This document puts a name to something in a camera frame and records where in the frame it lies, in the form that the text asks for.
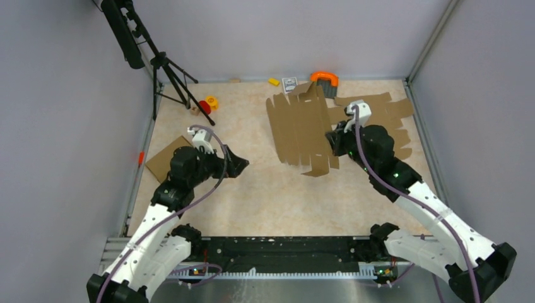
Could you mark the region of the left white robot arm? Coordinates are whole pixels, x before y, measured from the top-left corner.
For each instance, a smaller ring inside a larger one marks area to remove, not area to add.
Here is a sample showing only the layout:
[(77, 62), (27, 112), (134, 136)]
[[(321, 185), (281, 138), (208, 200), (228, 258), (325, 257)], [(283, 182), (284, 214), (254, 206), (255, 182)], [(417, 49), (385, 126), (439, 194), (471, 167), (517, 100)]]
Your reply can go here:
[(223, 145), (218, 157), (204, 148), (182, 146), (170, 160), (137, 231), (115, 261), (86, 284), (90, 302), (149, 302), (157, 288), (184, 260), (202, 253), (201, 233), (178, 222), (196, 201), (194, 189), (209, 178), (236, 178), (249, 161)]

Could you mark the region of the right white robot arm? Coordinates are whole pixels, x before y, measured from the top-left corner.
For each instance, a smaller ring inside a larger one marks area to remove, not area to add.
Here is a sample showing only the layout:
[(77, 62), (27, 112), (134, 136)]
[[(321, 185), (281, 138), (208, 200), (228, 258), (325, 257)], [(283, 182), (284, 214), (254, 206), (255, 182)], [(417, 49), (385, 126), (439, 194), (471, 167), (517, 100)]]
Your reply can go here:
[(485, 302), (509, 278), (517, 251), (481, 235), (444, 204), (422, 176), (393, 151), (383, 126), (344, 128), (341, 121), (325, 137), (335, 156), (348, 156), (367, 174), (373, 188), (431, 232), (427, 242), (393, 223), (370, 229), (370, 252), (378, 260), (405, 259), (448, 283), (463, 302)]

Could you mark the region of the folded brown cardboard box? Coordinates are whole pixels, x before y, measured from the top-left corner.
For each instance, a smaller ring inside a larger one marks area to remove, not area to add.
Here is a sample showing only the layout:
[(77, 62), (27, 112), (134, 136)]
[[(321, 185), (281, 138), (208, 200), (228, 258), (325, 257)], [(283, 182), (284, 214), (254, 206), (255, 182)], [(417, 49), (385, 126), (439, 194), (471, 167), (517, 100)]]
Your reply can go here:
[(192, 144), (184, 136), (179, 136), (176, 140), (171, 142), (171, 144), (146, 162), (146, 168), (154, 175), (159, 183), (162, 183), (167, 178), (167, 174), (170, 171), (170, 161), (174, 155), (174, 151), (185, 146), (191, 147)]

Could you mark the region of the stack of flat cardboard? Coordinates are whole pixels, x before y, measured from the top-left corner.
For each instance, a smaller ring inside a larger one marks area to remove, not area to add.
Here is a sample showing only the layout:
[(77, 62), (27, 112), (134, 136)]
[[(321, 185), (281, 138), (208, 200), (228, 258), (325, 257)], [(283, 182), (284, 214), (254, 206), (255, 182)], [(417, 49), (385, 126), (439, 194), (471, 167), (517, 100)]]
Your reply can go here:
[(389, 92), (357, 97), (336, 97), (334, 106), (327, 109), (330, 123), (336, 125), (339, 121), (347, 120), (345, 108), (354, 101), (363, 101), (370, 107), (371, 116), (365, 125), (385, 127), (389, 136), (394, 139), (395, 156), (401, 160), (408, 159), (412, 154), (412, 149), (408, 147), (411, 139), (402, 120), (414, 114), (411, 101), (408, 98), (393, 101)]

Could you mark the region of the yellow round disc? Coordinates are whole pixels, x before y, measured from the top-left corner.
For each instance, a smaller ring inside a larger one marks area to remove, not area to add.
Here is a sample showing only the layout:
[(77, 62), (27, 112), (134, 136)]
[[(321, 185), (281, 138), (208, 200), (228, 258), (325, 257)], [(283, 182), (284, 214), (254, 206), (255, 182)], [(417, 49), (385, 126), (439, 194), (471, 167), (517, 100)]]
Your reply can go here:
[(209, 95), (205, 98), (205, 101), (207, 102), (211, 110), (218, 110), (219, 101), (216, 97)]

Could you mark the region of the red round disc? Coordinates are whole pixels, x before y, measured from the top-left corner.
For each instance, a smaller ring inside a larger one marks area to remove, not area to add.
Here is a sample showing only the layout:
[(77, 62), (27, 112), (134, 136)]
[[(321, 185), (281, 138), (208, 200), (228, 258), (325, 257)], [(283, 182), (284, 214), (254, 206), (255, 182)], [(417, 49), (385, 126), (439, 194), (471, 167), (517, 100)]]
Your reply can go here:
[(200, 100), (199, 101), (199, 106), (200, 108), (202, 108), (202, 110), (207, 113), (208, 115), (210, 115), (212, 109), (211, 109), (211, 106), (210, 104), (208, 104), (205, 100)]

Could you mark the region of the dark grey building plate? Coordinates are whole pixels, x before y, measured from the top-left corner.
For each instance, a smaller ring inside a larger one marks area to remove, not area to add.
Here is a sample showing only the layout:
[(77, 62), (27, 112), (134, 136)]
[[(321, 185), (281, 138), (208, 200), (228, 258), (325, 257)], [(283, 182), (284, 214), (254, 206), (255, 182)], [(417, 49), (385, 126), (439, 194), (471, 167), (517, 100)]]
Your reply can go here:
[(338, 94), (338, 87), (333, 86), (330, 81), (318, 80), (317, 86), (322, 88), (325, 98), (335, 99)]

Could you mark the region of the orange U-shaped toy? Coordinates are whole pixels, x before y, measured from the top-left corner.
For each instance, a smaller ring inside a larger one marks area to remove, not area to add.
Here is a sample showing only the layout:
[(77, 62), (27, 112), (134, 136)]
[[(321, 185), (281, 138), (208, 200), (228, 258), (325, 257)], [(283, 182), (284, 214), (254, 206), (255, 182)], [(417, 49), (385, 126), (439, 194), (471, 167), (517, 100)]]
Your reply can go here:
[(336, 74), (327, 71), (315, 71), (310, 75), (310, 81), (326, 80), (331, 86), (339, 86), (339, 78)]

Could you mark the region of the yellow toy block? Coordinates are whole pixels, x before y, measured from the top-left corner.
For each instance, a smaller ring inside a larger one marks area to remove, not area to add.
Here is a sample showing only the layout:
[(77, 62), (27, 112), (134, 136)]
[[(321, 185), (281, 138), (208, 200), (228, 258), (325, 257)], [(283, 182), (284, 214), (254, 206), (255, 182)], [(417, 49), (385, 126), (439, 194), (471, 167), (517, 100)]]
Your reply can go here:
[(275, 79), (275, 78), (269, 78), (269, 79), (268, 79), (268, 83), (269, 83), (270, 85), (273, 85), (273, 86), (279, 86), (280, 81), (277, 80), (277, 79)]

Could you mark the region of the playing card deck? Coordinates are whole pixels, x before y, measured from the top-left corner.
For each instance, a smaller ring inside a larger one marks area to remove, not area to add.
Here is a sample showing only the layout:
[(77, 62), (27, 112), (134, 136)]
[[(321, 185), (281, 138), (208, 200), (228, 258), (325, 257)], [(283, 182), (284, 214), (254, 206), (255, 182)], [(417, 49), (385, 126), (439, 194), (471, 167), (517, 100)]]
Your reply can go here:
[(287, 95), (298, 86), (298, 79), (297, 77), (282, 78), (281, 83), (283, 84), (283, 93)]

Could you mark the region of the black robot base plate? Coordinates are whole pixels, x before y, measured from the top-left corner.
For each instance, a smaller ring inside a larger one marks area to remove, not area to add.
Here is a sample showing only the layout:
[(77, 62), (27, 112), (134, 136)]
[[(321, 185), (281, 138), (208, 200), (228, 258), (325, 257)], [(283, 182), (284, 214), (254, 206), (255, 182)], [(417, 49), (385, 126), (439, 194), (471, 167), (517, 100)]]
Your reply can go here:
[(380, 252), (368, 237), (204, 237), (192, 246), (187, 263), (212, 263), (224, 273), (324, 276), (399, 276), (401, 259)]

